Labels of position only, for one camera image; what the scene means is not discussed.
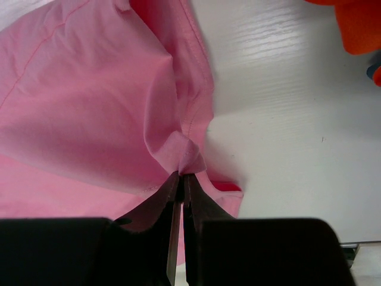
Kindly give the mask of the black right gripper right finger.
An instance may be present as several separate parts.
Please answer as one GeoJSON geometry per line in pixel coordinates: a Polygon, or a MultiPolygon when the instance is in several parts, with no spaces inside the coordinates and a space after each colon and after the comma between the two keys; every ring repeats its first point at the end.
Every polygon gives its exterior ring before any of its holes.
{"type": "Polygon", "coordinates": [[[334,230],[315,218],[236,219],[183,178],[189,285],[354,285],[334,230]]]}

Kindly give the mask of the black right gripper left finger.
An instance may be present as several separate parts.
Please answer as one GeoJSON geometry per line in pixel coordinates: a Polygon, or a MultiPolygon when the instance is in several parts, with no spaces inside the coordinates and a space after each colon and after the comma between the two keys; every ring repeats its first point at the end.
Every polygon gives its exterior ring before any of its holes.
{"type": "Polygon", "coordinates": [[[116,220],[1,220],[2,285],[173,285],[180,176],[116,220]]]}

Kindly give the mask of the light pink t-shirt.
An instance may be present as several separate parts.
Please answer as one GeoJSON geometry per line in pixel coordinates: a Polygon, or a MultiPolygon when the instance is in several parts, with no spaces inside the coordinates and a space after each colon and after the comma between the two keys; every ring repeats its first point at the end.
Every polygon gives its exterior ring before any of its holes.
{"type": "Polygon", "coordinates": [[[214,82],[188,1],[52,1],[1,32],[1,217],[116,219],[203,158],[214,82]]]}

